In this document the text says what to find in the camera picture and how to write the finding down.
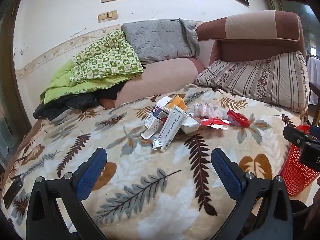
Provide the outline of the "orange medicine box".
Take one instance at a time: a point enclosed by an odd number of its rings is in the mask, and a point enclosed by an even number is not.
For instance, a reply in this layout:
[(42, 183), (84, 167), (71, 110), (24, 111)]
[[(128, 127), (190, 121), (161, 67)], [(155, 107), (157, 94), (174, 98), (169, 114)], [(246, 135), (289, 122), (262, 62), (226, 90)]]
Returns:
[(186, 106), (184, 100), (180, 97), (180, 96), (175, 96), (172, 100), (172, 102), (170, 102), (168, 104), (168, 108), (169, 109), (173, 109), (174, 106), (179, 107), (180, 109), (182, 109), (183, 111), (186, 111), (188, 109), (188, 107)]

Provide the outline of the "black phone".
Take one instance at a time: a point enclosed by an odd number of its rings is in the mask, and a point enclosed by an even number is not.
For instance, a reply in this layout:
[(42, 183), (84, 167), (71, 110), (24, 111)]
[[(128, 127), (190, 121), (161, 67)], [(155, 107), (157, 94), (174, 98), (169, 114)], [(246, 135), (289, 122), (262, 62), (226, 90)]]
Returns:
[(5, 208), (8, 209), (9, 206), (12, 204), (12, 201), (16, 197), (16, 195), (19, 193), (21, 188), (23, 187), (23, 182), (20, 177), (16, 178), (14, 182), (11, 184), (11, 186), (6, 191), (3, 200)]

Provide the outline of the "grey quilted pillow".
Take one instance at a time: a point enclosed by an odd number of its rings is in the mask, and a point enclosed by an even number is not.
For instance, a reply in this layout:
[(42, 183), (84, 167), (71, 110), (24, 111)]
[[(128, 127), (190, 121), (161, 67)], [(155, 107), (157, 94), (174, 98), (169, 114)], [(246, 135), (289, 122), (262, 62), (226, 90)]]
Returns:
[(183, 20), (147, 20), (125, 23), (121, 30), (141, 64), (194, 57), (200, 54), (196, 22)]

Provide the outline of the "black garment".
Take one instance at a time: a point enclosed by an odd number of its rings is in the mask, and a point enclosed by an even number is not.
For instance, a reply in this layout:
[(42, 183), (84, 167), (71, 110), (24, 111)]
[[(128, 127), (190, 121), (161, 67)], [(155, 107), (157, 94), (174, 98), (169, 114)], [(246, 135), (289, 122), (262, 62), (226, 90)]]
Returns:
[(60, 114), (69, 109), (76, 109), (82, 112), (89, 108), (100, 105), (100, 99), (116, 100), (118, 93), (124, 87), (126, 81), (123, 81), (108, 89), (99, 89), (94, 92), (70, 94), (52, 100), (48, 103), (40, 103), (33, 113), (35, 119), (47, 118), (52, 121)]

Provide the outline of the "long white medicine box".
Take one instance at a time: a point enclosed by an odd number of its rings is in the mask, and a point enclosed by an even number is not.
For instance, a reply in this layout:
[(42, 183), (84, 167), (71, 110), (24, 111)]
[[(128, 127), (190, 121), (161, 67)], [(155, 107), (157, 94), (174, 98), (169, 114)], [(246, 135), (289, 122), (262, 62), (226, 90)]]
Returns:
[(186, 117), (187, 113), (183, 109), (177, 105), (173, 106), (159, 135), (161, 152), (165, 152), (168, 149)]

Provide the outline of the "green checkered quilt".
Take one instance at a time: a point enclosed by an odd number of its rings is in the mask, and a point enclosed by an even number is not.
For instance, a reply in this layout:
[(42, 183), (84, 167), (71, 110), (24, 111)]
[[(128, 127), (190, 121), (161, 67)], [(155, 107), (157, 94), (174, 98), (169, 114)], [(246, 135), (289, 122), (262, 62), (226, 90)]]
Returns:
[(109, 89), (144, 73), (143, 66), (126, 40), (116, 29), (74, 55), (54, 74), (40, 95), (47, 104), (67, 95)]

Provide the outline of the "white pink tissue bag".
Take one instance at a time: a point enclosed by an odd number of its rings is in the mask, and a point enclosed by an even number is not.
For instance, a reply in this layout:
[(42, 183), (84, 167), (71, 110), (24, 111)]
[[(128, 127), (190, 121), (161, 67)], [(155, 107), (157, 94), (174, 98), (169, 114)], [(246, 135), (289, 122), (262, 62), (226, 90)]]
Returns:
[(199, 118), (218, 118), (222, 119), (227, 111), (219, 106), (213, 106), (211, 103), (201, 102), (193, 104), (194, 114)]

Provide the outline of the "striped floral pillow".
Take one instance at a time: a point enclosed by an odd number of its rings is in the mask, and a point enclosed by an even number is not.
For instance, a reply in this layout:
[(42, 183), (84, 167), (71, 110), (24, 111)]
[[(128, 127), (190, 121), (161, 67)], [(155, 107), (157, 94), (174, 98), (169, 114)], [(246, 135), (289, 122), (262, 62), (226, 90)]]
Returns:
[(216, 60), (198, 75), (195, 83), (300, 114), (305, 114), (309, 106), (309, 76), (300, 51), (254, 61)]

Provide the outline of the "red white wrapper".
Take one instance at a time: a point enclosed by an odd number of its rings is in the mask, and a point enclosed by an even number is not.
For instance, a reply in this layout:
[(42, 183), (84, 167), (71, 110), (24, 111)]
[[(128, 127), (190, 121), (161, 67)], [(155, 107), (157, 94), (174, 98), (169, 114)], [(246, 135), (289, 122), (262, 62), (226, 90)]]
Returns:
[(218, 118), (209, 118), (209, 119), (202, 119), (201, 120), (201, 127), (210, 127), (213, 129), (222, 129), (227, 131), (229, 128), (229, 121), (218, 119)]

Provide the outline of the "beige wall switch plate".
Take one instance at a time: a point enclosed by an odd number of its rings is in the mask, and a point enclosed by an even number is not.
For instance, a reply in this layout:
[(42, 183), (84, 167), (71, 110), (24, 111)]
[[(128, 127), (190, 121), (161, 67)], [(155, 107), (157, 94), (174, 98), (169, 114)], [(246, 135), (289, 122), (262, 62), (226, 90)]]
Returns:
[(118, 19), (118, 11), (109, 11), (98, 14), (98, 22), (113, 21)]

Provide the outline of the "white plastic wipes packet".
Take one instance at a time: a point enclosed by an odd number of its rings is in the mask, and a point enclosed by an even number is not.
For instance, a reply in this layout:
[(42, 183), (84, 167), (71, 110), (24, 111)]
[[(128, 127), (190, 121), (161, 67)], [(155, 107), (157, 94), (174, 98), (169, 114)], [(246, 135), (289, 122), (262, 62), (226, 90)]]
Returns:
[(180, 129), (185, 134), (191, 134), (196, 132), (200, 126), (201, 120), (198, 117), (193, 116), (191, 113), (188, 113), (187, 117), (183, 120)]

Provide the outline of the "blue white medicine box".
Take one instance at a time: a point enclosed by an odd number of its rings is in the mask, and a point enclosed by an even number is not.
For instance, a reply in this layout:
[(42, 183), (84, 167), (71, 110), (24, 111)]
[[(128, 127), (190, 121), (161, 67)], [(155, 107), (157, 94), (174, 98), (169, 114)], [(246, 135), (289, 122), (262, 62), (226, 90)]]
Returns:
[(148, 114), (144, 121), (144, 125), (147, 129), (156, 132), (162, 124), (164, 118), (169, 114), (169, 110), (165, 106), (172, 100), (169, 96), (163, 96), (153, 106), (151, 113)]

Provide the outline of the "leaf pattern bed blanket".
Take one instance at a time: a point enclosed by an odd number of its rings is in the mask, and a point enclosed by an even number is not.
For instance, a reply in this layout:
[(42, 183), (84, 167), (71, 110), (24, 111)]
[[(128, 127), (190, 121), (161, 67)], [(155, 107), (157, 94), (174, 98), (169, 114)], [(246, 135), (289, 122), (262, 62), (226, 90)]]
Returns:
[(287, 124), (302, 117), (288, 109), (235, 96), (220, 89), (188, 85), (171, 93), (188, 108), (211, 103), (232, 109), (249, 126), (226, 131), (203, 128), (178, 133), (165, 152), (144, 139), (144, 120), (160, 96), (124, 103), (113, 109), (68, 110), (53, 121), (35, 123), (9, 165), (1, 188), (7, 191), (16, 175), (23, 185), (5, 218), (24, 237), (35, 179), (59, 179), (74, 172), (97, 148), (107, 163), (89, 197), (89, 215), (109, 239), (209, 239), (231, 212), (229, 198), (211, 163), (217, 147), (244, 171), (259, 178), (276, 176), (289, 150), (283, 137)]

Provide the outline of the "red foil snack packet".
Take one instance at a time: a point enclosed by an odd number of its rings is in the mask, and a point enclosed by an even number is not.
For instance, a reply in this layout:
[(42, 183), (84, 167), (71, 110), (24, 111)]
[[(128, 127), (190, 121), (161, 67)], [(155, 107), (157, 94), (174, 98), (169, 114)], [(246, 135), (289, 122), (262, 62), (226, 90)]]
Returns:
[(226, 119), (232, 126), (244, 128), (248, 128), (250, 126), (249, 120), (245, 116), (241, 115), (240, 113), (236, 113), (231, 109), (227, 112)]

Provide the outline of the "silver foil blister strip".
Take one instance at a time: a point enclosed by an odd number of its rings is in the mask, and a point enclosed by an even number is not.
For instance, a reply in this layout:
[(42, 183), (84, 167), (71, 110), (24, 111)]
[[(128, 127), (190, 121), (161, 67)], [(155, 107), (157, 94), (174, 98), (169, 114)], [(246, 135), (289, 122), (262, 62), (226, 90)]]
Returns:
[(162, 137), (158, 137), (152, 141), (152, 149), (159, 149), (161, 152), (165, 152), (164, 149), (165, 141)]

